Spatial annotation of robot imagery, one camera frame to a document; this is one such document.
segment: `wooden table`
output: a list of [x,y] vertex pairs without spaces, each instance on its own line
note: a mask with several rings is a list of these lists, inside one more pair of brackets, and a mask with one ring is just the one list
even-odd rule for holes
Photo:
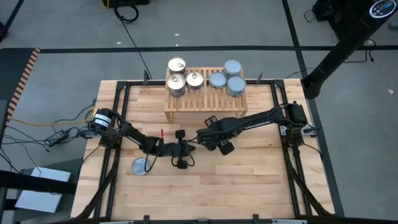
[[[101,82],[96,108],[112,108],[116,82]],[[178,129],[186,130],[186,139],[193,138],[195,130],[204,128],[204,119],[212,114],[193,117],[176,113],[174,124],[168,124],[164,114],[164,88],[131,87],[127,121],[149,136],[160,136],[160,129],[163,129],[165,142],[175,142],[174,131]],[[289,102],[295,100],[303,105],[309,118],[300,80],[285,80],[285,89]],[[269,85],[248,85],[246,94],[247,115],[273,107]],[[217,117],[232,115],[217,114]],[[169,157],[158,158],[154,168],[145,176],[134,175],[131,171],[133,160],[145,155],[137,145],[124,139],[112,220],[142,220],[144,215],[150,215],[151,220],[250,219],[253,214],[259,214],[260,218],[294,217],[278,131],[276,124],[245,131],[231,141],[235,150],[227,156],[219,150],[210,152],[198,147],[192,152],[196,164],[187,170],[173,167]],[[316,139],[305,136],[304,140],[306,144],[317,147]],[[98,139],[88,141],[85,156],[97,147],[97,143]],[[308,188],[325,209],[333,213],[319,153],[307,146],[301,146],[300,152]],[[99,148],[82,165],[72,217],[83,210],[96,192],[103,156],[104,149]],[[101,215],[105,214],[107,194],[105,192],[103,197]],[[305,213],[298,187],[297,196],[300,211]]]

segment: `wooden crate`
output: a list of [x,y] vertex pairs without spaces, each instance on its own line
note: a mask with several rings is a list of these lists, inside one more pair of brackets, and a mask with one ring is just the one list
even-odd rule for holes
[[[204,80],[208,80],[214,72],[223,72],[224,68],[200,68],[187,67],[186,73],[199,72],[203,75]],[[166,71],[166,80],[170,76],[170,70]],[[191,90],[187,88],[185,94],[180,98],[173,97],[169,89],[165,89],[165,105],[164,112],[167,121],[172,124],[174,113],[197,113],[197,112],[234,112],[237,118],[243,117],[248,111],[248,103],[246,101],[246,92],[244,91],[240,97],[231,97],[227,94],[226,88],[215,90],[208,84],[205,84],[200,90]]]

